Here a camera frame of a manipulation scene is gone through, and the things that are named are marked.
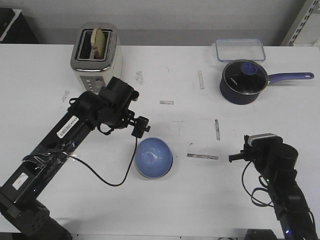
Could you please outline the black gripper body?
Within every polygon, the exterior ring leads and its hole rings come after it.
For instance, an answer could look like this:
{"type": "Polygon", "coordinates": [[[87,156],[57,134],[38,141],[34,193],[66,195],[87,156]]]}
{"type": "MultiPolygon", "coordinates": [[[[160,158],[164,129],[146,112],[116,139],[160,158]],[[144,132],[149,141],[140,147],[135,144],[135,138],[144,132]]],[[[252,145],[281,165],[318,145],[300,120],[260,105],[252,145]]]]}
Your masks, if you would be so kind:
{"type": "Polygon", "coordinates": [[[135,126],[135,113],[129,110],[127,107],[121,110],[118,113],[113,113],[110,121],[109,127],[112,129],[124,129],[127,128],[128,125],[135,126]]]}
{"type": "Polygon", "coordinates": [[[256,146],[250,145],[248,142],[243,145],[243,150],[240,151],[241,158],[248,162],[253,162],[256,160],[258,155],[258,148],[256,146]]]}

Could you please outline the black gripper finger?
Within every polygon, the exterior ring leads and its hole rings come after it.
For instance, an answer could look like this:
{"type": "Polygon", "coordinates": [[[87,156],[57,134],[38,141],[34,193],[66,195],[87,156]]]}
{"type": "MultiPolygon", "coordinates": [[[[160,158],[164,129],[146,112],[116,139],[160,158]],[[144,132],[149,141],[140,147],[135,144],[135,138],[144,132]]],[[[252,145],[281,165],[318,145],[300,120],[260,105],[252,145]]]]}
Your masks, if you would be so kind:
{"type": "Polygon", "coordinates": [[[139,116],[138,118],[134,118],[131,125],[133,126],[133,130],[131,135],[136,138],[142,138],[145,132],[150,131],[149,119],[143,116],[139,116]]]}
{"type": "Polygon", "coordinates": [[[228,161],[233,162],[236,160],[244,160],[246,155],[244,153],[230,154],[228,156],[228,161]]]}

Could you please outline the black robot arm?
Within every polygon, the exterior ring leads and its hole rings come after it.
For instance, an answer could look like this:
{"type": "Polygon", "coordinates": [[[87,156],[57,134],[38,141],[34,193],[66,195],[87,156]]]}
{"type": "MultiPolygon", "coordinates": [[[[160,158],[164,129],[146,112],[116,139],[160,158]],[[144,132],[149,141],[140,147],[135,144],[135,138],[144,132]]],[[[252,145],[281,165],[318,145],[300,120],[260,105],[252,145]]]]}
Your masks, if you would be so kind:
{"type": "Polygon", "coordinates": [[[22,159],[21,165],[0,188],[0,212],[17,229],[3,232],[2,239],[70,240],[72,235],[50,217],[38,196],[93,130],[107,125],[110,131],[133,126],[132,135],[140,139],[150,130],[148,119],[135,117],[129,110],[139,93],[113,77],[99,93],[85,91],[70,100],[67,113],[22,159]]]}
{"type": "Polygon", "coordinates": [[[262,189],[271,199],[268,205],[273,206],[286,240],[316,240],[314,216],[296,182],[298,155],[280,136],[266,133],[245,135],[243,149],[231,154],[229,161],[243,159],[254,164],[262,189]]]}

